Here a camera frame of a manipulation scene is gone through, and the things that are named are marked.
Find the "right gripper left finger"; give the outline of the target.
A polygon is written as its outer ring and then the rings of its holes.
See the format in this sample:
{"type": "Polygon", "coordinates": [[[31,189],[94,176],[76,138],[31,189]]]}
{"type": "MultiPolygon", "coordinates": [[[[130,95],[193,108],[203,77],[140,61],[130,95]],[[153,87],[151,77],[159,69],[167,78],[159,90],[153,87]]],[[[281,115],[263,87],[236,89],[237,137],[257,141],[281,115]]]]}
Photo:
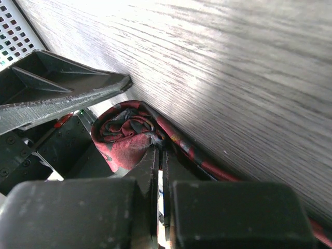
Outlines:
{"type": "Polygon", "coordinates": [[[157,248],[159,151],[123,177],[27,181],[1,207],[1,248],[157,248]]]}

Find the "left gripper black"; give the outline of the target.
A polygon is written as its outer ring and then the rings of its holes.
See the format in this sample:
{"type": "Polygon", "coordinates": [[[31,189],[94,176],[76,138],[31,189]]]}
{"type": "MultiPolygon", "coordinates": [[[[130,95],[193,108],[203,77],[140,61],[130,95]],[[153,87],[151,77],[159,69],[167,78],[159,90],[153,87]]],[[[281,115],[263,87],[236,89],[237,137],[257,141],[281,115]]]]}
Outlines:
{"type": "Polygon", "coordinates": [[[1,71],[1,194],[52,173],[63,179],[111,176],[90,135],[95,115],[68,113],[131,86],[127,74],[97,70],[49,51],[34,51],[1,71]]]}

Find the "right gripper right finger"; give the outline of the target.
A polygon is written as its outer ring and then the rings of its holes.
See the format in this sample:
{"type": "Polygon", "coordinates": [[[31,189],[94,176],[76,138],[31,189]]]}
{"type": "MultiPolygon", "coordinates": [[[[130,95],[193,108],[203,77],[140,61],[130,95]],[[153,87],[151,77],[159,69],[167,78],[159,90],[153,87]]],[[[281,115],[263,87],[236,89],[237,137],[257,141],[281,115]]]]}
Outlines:
{"type": "Polygon", "coordinates": [[[171,248],[317,248],[296,193],[272,182],[214,181],[162,154],[165,238],[171,248]]]}

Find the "dark red patterned tie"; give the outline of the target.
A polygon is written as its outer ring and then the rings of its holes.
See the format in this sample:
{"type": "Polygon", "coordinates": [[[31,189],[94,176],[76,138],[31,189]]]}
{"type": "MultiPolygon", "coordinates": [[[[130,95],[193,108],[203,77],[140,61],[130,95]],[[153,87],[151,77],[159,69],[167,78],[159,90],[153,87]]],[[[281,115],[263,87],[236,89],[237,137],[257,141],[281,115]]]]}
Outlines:
{"type": "MultiPolygon", "coordinates": [[[[211,180],[252,182],[223,171],[167,119],[141,101],[125,101],[108,109],[93,124],[91,136],[116,174],[128,174],[152,147],[159,151],[158,171],[162,171],[162,154],[171,151],[179,162],[188,162],[211,180]]],[[[307,218],[317,248],[331,248],[331,230],[307,218]]]]}

